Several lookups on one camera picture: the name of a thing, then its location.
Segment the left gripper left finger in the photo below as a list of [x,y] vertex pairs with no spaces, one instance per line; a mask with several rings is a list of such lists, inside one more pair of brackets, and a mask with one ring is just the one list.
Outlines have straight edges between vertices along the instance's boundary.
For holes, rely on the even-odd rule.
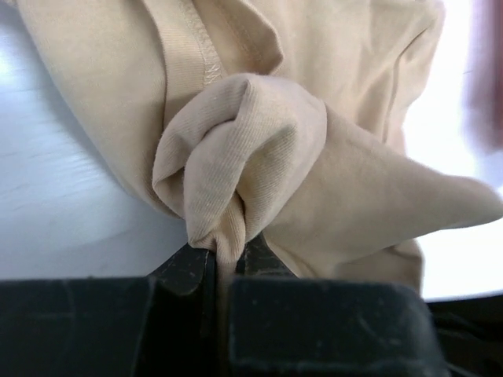
[[215,257],[183,247],[148,276],[4,280],[4,376],[212,376]]

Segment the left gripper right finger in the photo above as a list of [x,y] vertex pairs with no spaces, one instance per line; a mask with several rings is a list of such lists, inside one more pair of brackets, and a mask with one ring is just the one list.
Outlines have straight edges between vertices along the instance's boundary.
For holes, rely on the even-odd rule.
[[229,293],[233,376],[447,376],[431,314],[400,284],[300,279],[262,237]]

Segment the beige t shirt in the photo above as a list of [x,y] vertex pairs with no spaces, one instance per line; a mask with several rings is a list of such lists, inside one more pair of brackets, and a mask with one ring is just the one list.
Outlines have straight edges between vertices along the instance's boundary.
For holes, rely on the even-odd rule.
[[419,289],[416,239],[502,216],[485,184],[405,157],[438,1],[15,1],[129,192],[182,218],[222,280],[263,236],[302,277]]

